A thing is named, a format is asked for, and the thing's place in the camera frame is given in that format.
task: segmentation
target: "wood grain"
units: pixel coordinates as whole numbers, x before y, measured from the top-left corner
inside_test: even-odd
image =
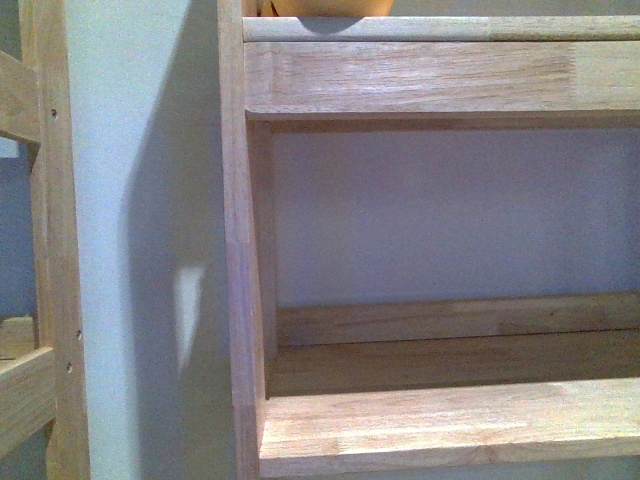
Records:
[[[49,480],[88,480],[89,438],[63,0],[21,0],[23,61],[38,72],[42,144],[31,172],[41,344],[53,347]]]
[[[0,364],[0,458],[55,416],[54,355],[41,348]]]
[[[22,142],[40,142],[36,73],[2,51],[0,51],[0,136]]]
[[[237,478],[255,480],[259,476],[258,455],[266,403],[265,352],[249,132],[244,113],[242,14],[241,2],[218,2],[222,163]]]
[[[247,43],[246,109],[271,120],[626,114],[640,109],[638,59],[640,42]]]
[[[640,40],[640,16],[245,18],[245,42]]]
[[[0,318],[0,360],[15,360],[36,347],[33,318]]]
[[[280,345],[640,328],[640,292],[280,308]]]
[[[274,398],[263,478],[640,454],[640,380]]]
[[[280,348],[271,398],[640,377],[640,331]]]

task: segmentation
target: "wooden plank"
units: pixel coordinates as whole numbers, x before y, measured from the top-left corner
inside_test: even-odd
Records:
[[[241,2],[218,2],[231,388],[237,478],[255,480],[259,476],[258,454],[266,404],[265,352],[247,139],[249,132],[244,114],[242,13]]]
[[[638,59],[640,42],[247,43],[246,109],[271,120],[629,113]]]
[[[0,318],[0,360],[14,360],[36,349],[33,318]]]
[[[271,124],[248,125],[249,161],[255,216],[258,270],[262,304],[262,330],[267,372],[276,359],[276,221]]]
[[[21,142],[40,142],[36,73],[2,51],[0,51],[0,136]]]
[[[245,18],[245,42],[640,40],[640,16]]]
[[[640,454],[640,380],[275,398],[264,478]]]
[[[55,416],[54,355],[41,348],[0,364],[0,458]]]
[[[280,345],[640,328],[640,292],[278,310]]]
[[[38,325],[56,355],[47,478],[88,480],[84,346],[63,0],[21,0],[23,60],[39,74],[42,145],[31,173]]]
[[[271,397],[640,377],[640,331],[280,348]]]

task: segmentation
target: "wooden side panel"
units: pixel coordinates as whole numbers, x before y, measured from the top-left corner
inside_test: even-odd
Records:
[[[280,345],[640,328],[640,293],[278,310]]]
[[[218,2],[224,207],[238,480],[259,477],[266,404],[262,305],[245,119],[242,5]]]
[[[256,222],[258,267],[262,300],[262,328],[267,372],[278,353],[276,334],[276,225],[271,125],[248,125],[249,159]]]
[[[0,136],[40,142],[36,73],[0,51]]]
[[[42,348],[0,363],[0,458],[55,416],[54,355]]]
[[[275,398],[261,471],[288,478],[639,455],[639,401],[637,378]]]
[[[0,318],[0,360],[14,360],[36,349],[33,318]]]
[[[90,477],[63,0],[22,0],[24,62],[39,76],[42,145],[31,174],[38,325],[53,347],[56,420],[49,480]]]
[[[624,112],[640,109],[639,58],[640,42],[247,43],[247,111],[256,119]]]

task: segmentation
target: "finger-jointed wood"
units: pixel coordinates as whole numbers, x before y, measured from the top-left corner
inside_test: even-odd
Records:
[[[245,44],[272,120],[594,115],[640,109],[640,42]]]

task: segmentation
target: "wooden crossbar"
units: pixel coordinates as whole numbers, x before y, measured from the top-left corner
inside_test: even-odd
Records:
[[[27,143],[40,143],[36,73],[2,51],[0,51],[0,136]]]

